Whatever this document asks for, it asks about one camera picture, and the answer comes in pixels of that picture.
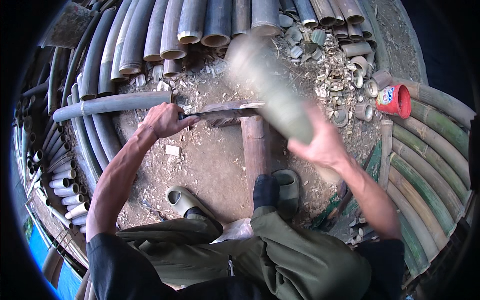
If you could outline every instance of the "olive green pants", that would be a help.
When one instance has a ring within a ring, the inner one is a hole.
[[[281,300],[360,299],[370,283],[370,265],[339,239],[287,224],[272,206],[257,208],[255,237],[209,244],[220,232],[207,218],[133,227],[117,235],[152,263],[165,283],[192,285],[242,275]]]

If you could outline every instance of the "blue tarp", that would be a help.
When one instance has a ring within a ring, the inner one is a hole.
[[[43,242],[40,232],[38,232],[36,226],[33,227],[32,236],[28,244],[30,246],[32,256],[38,268],[41,270],[43,262],[48,254],[48,248]],[[55,289],[49,282],[47,283],[60,299],[73,300],[80,286],[80,282],[80,279],[74,274],[74,271],[70,269],[64,262],[60,272],[58,289]]]

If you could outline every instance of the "red container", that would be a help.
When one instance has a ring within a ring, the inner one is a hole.
[[[378,91],[377,109],[389,115],[406,119],[410,116],[412,106],[410,92],[403,84],[387,86]]]

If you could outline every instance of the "hand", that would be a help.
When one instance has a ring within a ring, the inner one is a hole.
[[[349,155],[336,127],[325,119],[319,107],[307,104],[305,108],[313,126],[313,139],[305,145],[294,138],[288,140],[288,149],[299,157],[323,168],[330,168],[338,173]]]
[[[154,106],[148,111],[143,125],[153,128],[157,138],[169,137],[178,133],[187,126],[194,125],[200,121],[200,117],[190,116],[179,120],[179,113],[183,113],[183,109],[173,103],[162,103]]]

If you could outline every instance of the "slide sandal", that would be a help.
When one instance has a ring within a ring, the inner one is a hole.
[[[278,214],[282,219],[291,219],[299,207],[299,178],[294,171],[288,169],[278,170],[272,175],[280,184],[280,198],[277,204]]]
[[[210,212],[191,192],[179,185],[171,186],[165,192],[165,198],[170,206],[172,206],[182,217],[192,207],[198,207],[201,211],[215,220],[212,212]]]

